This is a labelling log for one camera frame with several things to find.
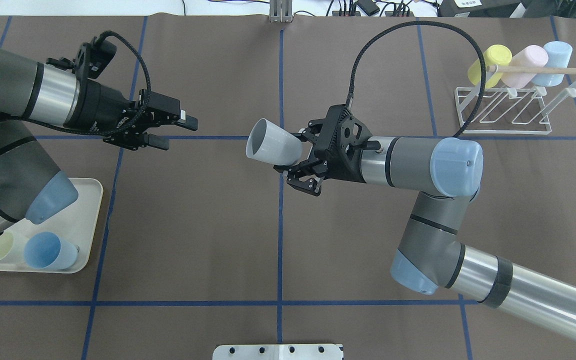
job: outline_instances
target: wooden rod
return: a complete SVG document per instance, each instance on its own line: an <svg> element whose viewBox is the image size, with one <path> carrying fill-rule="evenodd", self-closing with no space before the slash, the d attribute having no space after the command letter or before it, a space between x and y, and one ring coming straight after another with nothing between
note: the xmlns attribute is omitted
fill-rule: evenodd
<svg viewBox="0 0 576 360"><path fill-rule="evenodd" d="M487 67L489 73L523 73L523 74L567 74L576 75L576 67L528 67L528 66L499 66L496 64Z"/></svg>

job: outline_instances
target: white tray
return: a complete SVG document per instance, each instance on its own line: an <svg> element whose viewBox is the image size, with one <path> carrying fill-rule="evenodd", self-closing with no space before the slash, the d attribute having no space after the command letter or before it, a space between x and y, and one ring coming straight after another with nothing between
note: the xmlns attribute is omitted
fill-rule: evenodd
<svg viewBox="0 0 576 360"><path fill-rule="evenodd" d="M0 264L0 271L72 274L84 269L90 257L104 189L94 178L70 178L70 180L79 193L77 201L39 225L22 219L8 229L27 238L44 231L57 234L58 237L79 247L74 265L63 270L45 270L33 269L25 263Z"/></svg>

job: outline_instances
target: white sticker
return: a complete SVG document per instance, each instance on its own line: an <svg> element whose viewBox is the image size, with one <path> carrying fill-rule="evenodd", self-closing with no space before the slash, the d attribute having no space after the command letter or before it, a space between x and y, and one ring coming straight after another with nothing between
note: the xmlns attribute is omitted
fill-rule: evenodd
<svg viewBox="0 0 576 360"><path fill-rule="evenodd" d="M471 8L480 6L482 0L454 0L454 3L460 8Z"/></svg>

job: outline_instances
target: yellow cup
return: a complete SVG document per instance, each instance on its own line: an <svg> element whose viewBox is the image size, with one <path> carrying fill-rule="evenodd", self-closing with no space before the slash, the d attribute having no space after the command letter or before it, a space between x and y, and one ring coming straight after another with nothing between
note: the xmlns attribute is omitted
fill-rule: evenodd
<svg viewBox="0 0 576 360"><path fill-rule="evenodd" d="M498 65L498 66L508 66L510 61L513 59L513 53L509 48L503 45L492 45L484 51L484 61L486 66ZM486 81L486 89L494 87L501 79L503 73L498 72L492 75L488 81ZM482 80L482 69L480 68L480 60L476 59L475 62L468 68L468 80L473 85L477 85L480 80Z"/></svg>

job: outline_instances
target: light blue cup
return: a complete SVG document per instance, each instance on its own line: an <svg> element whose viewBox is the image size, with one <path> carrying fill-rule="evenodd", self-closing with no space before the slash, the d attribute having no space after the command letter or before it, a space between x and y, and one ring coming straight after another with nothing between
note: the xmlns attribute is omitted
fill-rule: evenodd
<svg viewBox="0 0 576 360"><path fill-rule="evenodd" d="M572 55L572 46L564 41L551 41L543 46L548 53L548 62L544 68L567 68ZM556 87L562 83L562 73L538 73L532 83L539 87Z"/></svg>
<svg viewBox="0 0 576 360"><path fill-rule="evenodd" d="M25 244L23 259L33 269L60 271L75 264L79 251L52 232L40 232Z"/></svg>

